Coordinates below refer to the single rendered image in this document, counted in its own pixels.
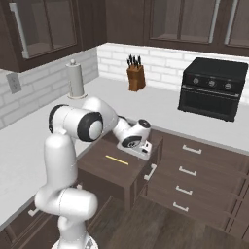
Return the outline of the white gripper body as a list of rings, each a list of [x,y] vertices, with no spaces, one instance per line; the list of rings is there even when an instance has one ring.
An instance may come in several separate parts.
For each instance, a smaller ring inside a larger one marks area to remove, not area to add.
[[[138,146],[138,147],[133,147],[133,148],[126,148],[126,147],[123,147],[121,144],[118,144],[117,148],[130,155],[138,157],[142,160],[148,160],[151,156],[152,144],[146,143],[143,146]]]

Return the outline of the yellow straw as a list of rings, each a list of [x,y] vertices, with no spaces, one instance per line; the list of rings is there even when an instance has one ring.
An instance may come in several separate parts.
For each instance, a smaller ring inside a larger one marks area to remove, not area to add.
[[[111,157],[111,156],[108,156],[108,155],[105,155],[105,158],[109,159],[109,160],[113,160],[113,161],[119,162],[119,163],[122,163],[122,164],[125,164],[125,165],[129,165],[129,163],[127,161],[119,160],[117,158],[114,158],[114,157]]]

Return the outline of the open dark wood drawer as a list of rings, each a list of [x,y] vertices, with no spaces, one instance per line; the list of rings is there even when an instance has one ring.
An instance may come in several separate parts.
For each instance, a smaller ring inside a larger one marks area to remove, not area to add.
[[[78,160],[78,179],[83,188],[115,197],[130,210],[149,182],[144,180],[144,175],[150,173],[152,163],[158,166],[161,160],[162,136],[153,130],[149,141],[152,143],[151,156],[142,160],[119,150],[117,138],[109,132]],[[105,155],[127,161],[129,165],[106,159]]]

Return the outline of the dark wood drawer front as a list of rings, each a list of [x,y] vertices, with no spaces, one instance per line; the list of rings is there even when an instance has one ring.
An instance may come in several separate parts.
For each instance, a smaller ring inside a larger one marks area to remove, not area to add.
[[[193,149],[201,149],[201,155],[182,149],[183,145]],[[172,156],[180,162],[200,163],[209,168],[218,168],[222,171],[247,174],[249,156],[229,150],[217,148],[191,139],[165,133],[163,135],[163,154]]]
[[[191,196],[175,190],[176,186],[180,186],[187,191],[192,190]],[[220,193],[218,190],[208,190],[198,185],[188,183],[182,180],[177,180],[173,177],[160,175],[156,173],[149,181],[148,189],[157,189],[162,192],[171,193],[174,195],[187,197],[199,204],[204,204],[219,211],[231,213],[234,207],[235,200],[238,197],[231,193]]]
[[[57,217],[42,211],[30,217],[30,209],[35,209],[34,202],[0,231],[0,249],[51,249],[58,241]]]
[[[179,171],[179,166],[183,166],[190,171],[197,171],[197,175],[192,176],[183,173]],[[218,168],[212,169],[202,166],[199,162],[180,162],[172,156],[165,155],[161,158],[157,173],[192,183],[208,190],[218,190],[220,193],[231,193],[237,196],[239,196],[239,192],[245,181],[243,176],[235,172],[222,171]]]
[[[174,195],[167,192],[162,192],[157,189],[148,189],[142,193],[142,196],[150,201],[153,201],[163,207],[186,215],[196,220],[200,220],[216,229],[224,231],[230,221],[231,215],[224,211],[216,210],[204,204],[199,204],[187,197]],[[189,212],[184,212],[173,207],[173,202],[183,207],[188,206]]]

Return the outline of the dark wood drawer stack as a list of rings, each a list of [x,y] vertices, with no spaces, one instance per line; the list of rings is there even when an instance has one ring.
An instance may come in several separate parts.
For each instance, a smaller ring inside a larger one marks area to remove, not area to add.
[[[236,198],[226,232],[249,243],[249,169]]]

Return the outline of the brown knife block with knives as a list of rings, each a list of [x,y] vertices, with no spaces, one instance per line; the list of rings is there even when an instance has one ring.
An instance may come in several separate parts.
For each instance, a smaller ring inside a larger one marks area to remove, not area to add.
[[[128,89],[130,91],[139,91],[143,89],[146,84],[144,67],[141,63],[141,57],[130,55],[126,62],[128,65],[128,68],[126,69],[129,83]]]

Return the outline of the white paper towel holder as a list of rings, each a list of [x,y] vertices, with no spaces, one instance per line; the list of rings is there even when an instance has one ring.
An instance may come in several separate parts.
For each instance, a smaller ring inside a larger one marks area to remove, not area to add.
[[[68,83],[69,83],[69,95],[71,99],[81,99],[87,96],[84,90],[82,67],[75,59],[71,59],[66,65]]]

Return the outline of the black toaster oven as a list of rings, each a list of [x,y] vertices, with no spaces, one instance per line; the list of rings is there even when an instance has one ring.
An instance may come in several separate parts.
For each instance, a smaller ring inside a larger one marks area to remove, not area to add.
[[[248,64],[197,57],[184,70],[178,109],[233,122]]]

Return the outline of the white wall outlet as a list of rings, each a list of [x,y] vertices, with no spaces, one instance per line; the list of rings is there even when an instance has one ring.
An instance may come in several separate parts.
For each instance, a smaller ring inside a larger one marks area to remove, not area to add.
[[[17,73],[13,72],[8,74],[7,80],[12,94],[21,91],[21,85]]]

